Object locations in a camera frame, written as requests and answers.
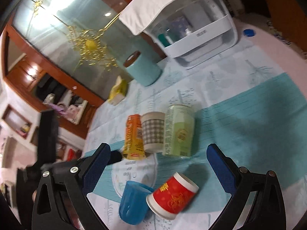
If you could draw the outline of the blue plastic cup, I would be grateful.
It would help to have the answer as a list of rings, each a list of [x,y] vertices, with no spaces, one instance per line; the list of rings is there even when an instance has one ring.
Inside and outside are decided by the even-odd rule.
[[[154,189],[139,182],[127,181],[119,206],[119,216],[127,224],[141,223],[149,210],[146,197]]]

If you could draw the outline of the checkered paper cup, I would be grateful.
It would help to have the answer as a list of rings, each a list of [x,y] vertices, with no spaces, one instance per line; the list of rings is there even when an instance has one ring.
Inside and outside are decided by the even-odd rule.
[[[165,113],[149,112],[142,115],[140,120],[145,152],[163,152]]]

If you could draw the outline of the gold ornament glass door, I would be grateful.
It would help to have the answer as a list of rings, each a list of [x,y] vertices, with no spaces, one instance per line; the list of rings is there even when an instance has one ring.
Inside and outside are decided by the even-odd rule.
[[[161,56],[145,35],[133,35],[117,18],[124,0],[22,0],[13,27],[40,54],[101,99],[107,99],[135,51]]]

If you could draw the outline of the yellow tissue box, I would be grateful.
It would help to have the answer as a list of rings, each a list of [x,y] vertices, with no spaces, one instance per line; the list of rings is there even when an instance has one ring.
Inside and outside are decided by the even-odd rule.
[[[128,83],[121,76],[116,78],[115,85],[111,88],[108,103],[115,106],[120,103],[125,97],[128,90]]]

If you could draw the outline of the teal canister with brown lid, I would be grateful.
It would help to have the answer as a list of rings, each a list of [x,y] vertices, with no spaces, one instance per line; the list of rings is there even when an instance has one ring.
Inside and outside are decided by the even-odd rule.
[[[125,60],[123,66],[144,87],[152,85],[162,74],[162,69],[138,50]]]

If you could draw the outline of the orange paper cup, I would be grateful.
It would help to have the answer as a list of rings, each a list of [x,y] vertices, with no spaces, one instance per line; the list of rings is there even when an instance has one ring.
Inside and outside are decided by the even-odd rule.
[[[129,115],[127,118],[123,157],[129,160],[146,158],[139,114]]]

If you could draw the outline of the blue bottle cap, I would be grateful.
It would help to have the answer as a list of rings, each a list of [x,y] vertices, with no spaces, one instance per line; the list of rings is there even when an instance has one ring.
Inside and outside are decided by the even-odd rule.
[[[243,30],[243,34],[246,37],[254,37],[256,35],[256,32],[252,29],[245,29],[245,30]]]

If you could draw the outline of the green paper cup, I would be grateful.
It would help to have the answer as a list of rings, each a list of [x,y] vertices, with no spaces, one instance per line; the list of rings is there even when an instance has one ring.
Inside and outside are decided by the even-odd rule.
[[[194,136],[194,110],[186,105],[168,107],[164,120],[163,155],[190,157]]]

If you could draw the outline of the red paper cup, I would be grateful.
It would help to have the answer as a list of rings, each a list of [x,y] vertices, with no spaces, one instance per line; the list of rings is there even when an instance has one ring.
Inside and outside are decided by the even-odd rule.
[[[191,202],[199,186],[182,173],[174,173],[165,183],[146,197],[154,214],[167,220],[176,216]]]

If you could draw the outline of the white storage organizer box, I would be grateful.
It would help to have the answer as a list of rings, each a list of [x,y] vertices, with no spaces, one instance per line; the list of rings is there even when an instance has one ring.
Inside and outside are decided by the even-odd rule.
[[[222,0],[175,0],[144,31],[167,57],[186,69],[222,53],[238,41]]]

